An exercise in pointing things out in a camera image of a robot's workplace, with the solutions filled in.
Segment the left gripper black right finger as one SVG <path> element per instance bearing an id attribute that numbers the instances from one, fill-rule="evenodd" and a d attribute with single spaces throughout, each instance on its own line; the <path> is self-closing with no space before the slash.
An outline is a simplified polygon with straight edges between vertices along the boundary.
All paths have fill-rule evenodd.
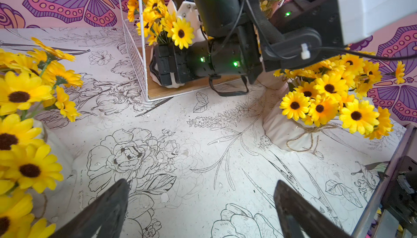
<path id="1" fill-rule="evenodd" d="M 275 187 L 274 202 L 285 238 L 349 237 L 282 180 Z"/>

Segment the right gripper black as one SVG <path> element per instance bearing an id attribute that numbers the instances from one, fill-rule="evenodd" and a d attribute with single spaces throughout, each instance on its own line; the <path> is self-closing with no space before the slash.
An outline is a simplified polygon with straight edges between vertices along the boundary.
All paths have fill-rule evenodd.
<path id="1" fill-rule="evenodd" d="M 186 84 L 212 74 L 212 60 L 205 41 L 179 49 L 173 43 L 153 48 L 151 72 L 163 87 Z"/>

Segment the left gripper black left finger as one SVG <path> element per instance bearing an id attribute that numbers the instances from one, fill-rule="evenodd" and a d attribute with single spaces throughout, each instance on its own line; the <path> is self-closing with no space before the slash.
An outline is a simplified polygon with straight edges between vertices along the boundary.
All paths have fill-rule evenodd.
<path id="1" fill-rule="evenodd" d="M 127 212 L 128 197 L 129 183 L 126 179 L 120 179 L 51 237 L 119 238 Z"/>

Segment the sunflower pot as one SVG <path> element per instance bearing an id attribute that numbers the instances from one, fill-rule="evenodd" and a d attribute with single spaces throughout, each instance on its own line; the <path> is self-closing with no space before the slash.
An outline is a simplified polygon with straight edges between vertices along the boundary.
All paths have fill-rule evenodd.
<path id="1" fill-rule="evenodd" d="M 67 121 L 80 117 L 66 89 L 82 87 L 81 76 L 63 61 L 75 57 L 34 39 L 26 53 L 1 51 L 1 237 L 47 238 L 56 229 L 33 214 L 32 191 L 53 191 L 63 166 L 41 139 L 35 116 L 56 110 Z"/>
<path id="2" fill-rule="evenodd" d="M 263 121 L 269 140 L 290 152 L 311 152 L 318 134 L 337 129 L 381 139 L 394 129 L 388 108 L 375 107 L 368 94 L 387 72 L 374 52 L 347 51 L 307 68 L 274 72 L 289 91 Z"/>
<path id="3" fill-rule="evenodd" d="M 128 20 L 137 21 L 137 32 L 151 47 L 173 43 L 179 49 L 193 45 L 194 29 L 168 9 L 165 0 L 128 0 Z M 156 83 L 162 86 L 152 73 Z M 166 88 L 178 88 L 180 84 Z"/>

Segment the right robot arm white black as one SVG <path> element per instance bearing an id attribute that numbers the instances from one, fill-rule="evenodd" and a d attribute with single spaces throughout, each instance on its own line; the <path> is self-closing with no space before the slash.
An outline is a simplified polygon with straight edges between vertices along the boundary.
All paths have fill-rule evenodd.
<path id="1" fill-rule="evenodd" d="M 305 68 L 417 11 L 417 0 L 291 0 L 267 18 L 260 0 L 193 1 L 211 39 L 156 46 L 150 70 L 163 86 Z"/>

